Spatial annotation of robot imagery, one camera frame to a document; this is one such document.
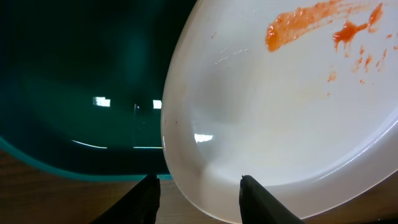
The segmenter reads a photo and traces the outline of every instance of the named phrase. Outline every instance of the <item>wooden surface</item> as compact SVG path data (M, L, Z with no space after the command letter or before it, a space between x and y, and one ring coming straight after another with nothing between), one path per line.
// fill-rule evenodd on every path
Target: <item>wooden surface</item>
M135 182L84 182L47 174L0 151L0 223L89 223ZM398 173L354 200L306 219L309 224L364 223L398 217ZM216 224L173 181L162 181L157 223Z

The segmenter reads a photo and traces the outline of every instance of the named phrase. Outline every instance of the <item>plate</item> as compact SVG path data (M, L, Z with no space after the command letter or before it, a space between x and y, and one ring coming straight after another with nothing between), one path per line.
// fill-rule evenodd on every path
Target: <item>plate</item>
M165 84L162 137L174 181L206 214L241 222L242 175L306 218L397 170L397 6L317 3L193 8Z

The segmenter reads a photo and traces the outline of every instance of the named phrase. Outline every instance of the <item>green container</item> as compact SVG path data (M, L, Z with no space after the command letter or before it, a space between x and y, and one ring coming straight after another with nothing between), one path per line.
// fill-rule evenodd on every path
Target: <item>green container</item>
M74 179L170 178L159 103L194 4L0 3L0 149Z

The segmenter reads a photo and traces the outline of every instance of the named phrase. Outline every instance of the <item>white plate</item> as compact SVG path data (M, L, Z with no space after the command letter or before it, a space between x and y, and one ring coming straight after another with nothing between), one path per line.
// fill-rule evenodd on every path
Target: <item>white plate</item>
M281 12L308 1L198 1L175 49L162 108L164 154L180 190L206 214L241 222L239 181L252 175L300 218L333 208L398 168L398 13L358 32L345 57L335 19L270 53ZM369 10L349 16L368 22ZM364 62L352 72L364 45ZM387 55L382 69L376 67ZM336 80L328 82L330 74Z

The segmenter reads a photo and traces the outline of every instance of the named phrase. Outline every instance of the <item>oval plate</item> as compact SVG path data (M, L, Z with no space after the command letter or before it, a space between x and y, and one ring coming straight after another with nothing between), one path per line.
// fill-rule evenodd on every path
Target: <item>oval plate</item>
M397 8L384 3L377 30L336 51L343 24L366 27L379 4L340 1L326 24L270 52L269 24L316 3L198 1L188 18L166 80L162 136L174 180L206 214L241 222L242 175L305 218L397 170Z

